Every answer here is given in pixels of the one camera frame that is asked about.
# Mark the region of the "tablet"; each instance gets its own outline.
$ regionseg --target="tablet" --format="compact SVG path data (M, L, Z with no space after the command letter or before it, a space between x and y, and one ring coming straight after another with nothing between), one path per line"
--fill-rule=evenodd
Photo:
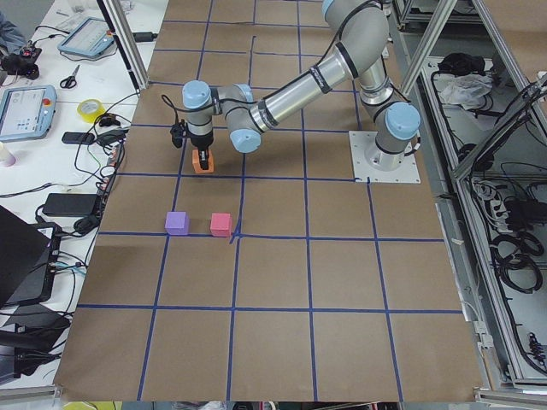
M88 17L57 45L57 49L66 54L93 60L100 57L113 42L114 38L106 21Z
M45 137L53 121L56 100L51 85L6 90L0 102L0 141Z

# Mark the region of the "black laptop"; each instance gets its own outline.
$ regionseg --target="black laptop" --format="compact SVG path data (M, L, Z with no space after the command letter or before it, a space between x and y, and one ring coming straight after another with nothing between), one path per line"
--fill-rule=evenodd
M0 308L51 297L61 239L53 223L27 224L0 206Z

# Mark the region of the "small box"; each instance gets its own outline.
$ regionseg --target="small box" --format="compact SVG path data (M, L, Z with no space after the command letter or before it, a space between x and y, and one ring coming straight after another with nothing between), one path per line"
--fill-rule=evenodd
M196 173L213 173L215 171L215 158L213 157L213 152L209 150L209 169L202 169L199 165L199 151L197 149L194 149L191 152L191 164Z
M190 218L186 212L168 212L165 220L165 230L169 235L183 237L190 230Z
M211 234L214 237L232 235L232 216L230 214L213 214L211 216Z

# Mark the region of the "person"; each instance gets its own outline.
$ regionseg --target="person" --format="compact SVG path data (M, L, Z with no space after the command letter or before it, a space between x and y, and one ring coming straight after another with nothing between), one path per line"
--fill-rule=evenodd
M19 31L19 28L0 11L0 50L11 54L19 51L25 44L25 36Z

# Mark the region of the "purple cube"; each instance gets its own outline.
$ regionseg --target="purple cube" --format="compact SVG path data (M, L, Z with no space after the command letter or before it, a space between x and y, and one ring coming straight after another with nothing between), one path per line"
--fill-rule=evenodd
M168 212L165 220L165 230L169 235L183 237L190 230L190 218L186 212Z

